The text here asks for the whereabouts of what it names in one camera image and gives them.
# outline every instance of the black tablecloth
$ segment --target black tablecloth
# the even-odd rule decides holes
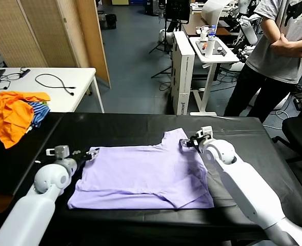
[[[5,149],[0,141],[0,194],[16,194],[62,116],[62,113],[48,114],[39,129],[30,131],[9,149]]]
[[[183,128],[191,136],[202,126],[212,126],[217,139],[231,142],[239,156],[254,166],[279,195],[286,216],[302,226],[302,187],[275,150],[260,122],[254,118],[67,113],[54,126],[55,130],[49,132],[50,136],[43,148],[69,145],[71,150],[77,150],[91,146],[155,145],[160,143],[165,131]],[[23,147],[26,148],[24,151],[17,150],[22,155],[24,152],[30,153],[29,155],[38,152],[33,145],[25,143]],[[250,222],[236,206],[215,168],[208,164],[206,166],[209,171],[209,190],[216,206],[213,209],[69,210],[67,201],[74,191],[76,181],[81,177],[80,170],[56,201],[55,214],[49,228],[67,232],[104,231],[111,232],[112,235],[123,233],[150,238],[199,238],[200,241],[266,239],[262,230]],[[17,197],[29,189],[34,173],[35,170],[30,169],[25,182],[20,186],[22,192]]]

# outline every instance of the blue floor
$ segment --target blue floor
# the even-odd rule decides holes
[[[98,80],[102,94],[102,100],[106,113],[127,114],[168,114],[167,91],[160,91],[161,83],[169,82],[170,78],[162,75],[157,79],[151,76],[170,66],[170,57],[161,51],[148,52],[156,46],[159,30],[164,27],[164,21],[159,24],[156,16],[144,14],[141,6],[106,6],[105,12],[114,13],[117,16],[117,28],[103,30],[102,37],[106,53],[106,59],[112,84],[109,89],[105,83]],[[195,58],[194,73],[206,73],[201,68],[197,56]],[[204,81],[194,81],[194,87],[200,87]],[[234,83],[221,83],[218,86],[214,82],[213,89],[227,88]],[[225,107],[233,89],[212,92],[207,111],[215,111],[218,115],[224,113]],[[294,104],[290,101],[285,105],[289,116],[296,116]],[[191,96],[189,112],[197,111],[194,98]],[[77,108],[77,112],[100,112],[99,106],[92,96],[84,96]],[[270,115],[265,125],[281,128],[282,120],[276,115]],[[273,137],[283,134],[280,130],[266,128],[268,134]],[[296,156],[296,153],[281,144],[276,144],[283,158]],[[302,175],[302,163],[292,166],[296,173]]]

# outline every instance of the orange cloth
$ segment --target orange cloth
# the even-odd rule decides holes
[[[0,92],[0,140],[6,149],[24,136],[33,119],[33,108],[25,101],[49,101],[45,92]]]

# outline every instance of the folded t-shirt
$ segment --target folded t-shirt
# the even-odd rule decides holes
[[[100,147],[86,162],[68,207],[81,209],[212,208],[207,169],[183,129],[165,132],[154,146]]]

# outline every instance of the white desk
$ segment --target white desk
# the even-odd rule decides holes
[[[192,44],[192,47],[193,47],[195,53],[197,54],[198,58],[201,60],[202,63],[205,63],[203,65],[203,68],[210,67],[210,71],[208,74],[208,78],[207,78],[207,82],[206,82],[206,85],[204,88],[204,93],[203,93],[202,99],[199,95],[198,90],[192,90],[196,103],[197,103],[197,107],[199,109],[199,112],[193,112],[193,113],[191,113],[191,115],[202,115],[202,116],[203,115],[215,115],[215,113],[213,113],[213,112],[206,112],[206,107],[207,107],[207,103],[209,100],[211,86],[213,83],[213,78],[214,78],[214,74],[215,74],[215,71],[217,68],[217,64],[236,63],[239,61],[239,59],[220,39],[218,39],[218,42],[223,47],[223,49],[225,49],[225,51],[227,52],[226,56],[213,55],[211,58],[206,58],[204,55],[201,54],[199,48],[196,45],[196,41],[199,41],[199,39],[200,39],[199,37],[190,37],[189,38],[190,43]]]
[[[4,75],[11,73],[19,73],[20,68],[4,68]],[[74,112],[82,100],[87,89],[91,86],[93,96],[97,98],[102,113],[104,107],[100,97],[97,81],[95,78],[96,70],[94,68],[29,68],[31,71],[18,80],[13,80],[10,87],[6,91],[24,91],[24,92],[46,92],[50,96],[48,106],[51,112]],[[68,89],[73,92],[71,96],[63,88],[47,88],[35,81],[35,78],[42,73],[49,73],[63,80],[65,87],[76,87]],[[61,82],[49,75],[38,78],[38,81],[48,86],[62,86]],[[0,83],[0,88],[8,86],[8,82]]]

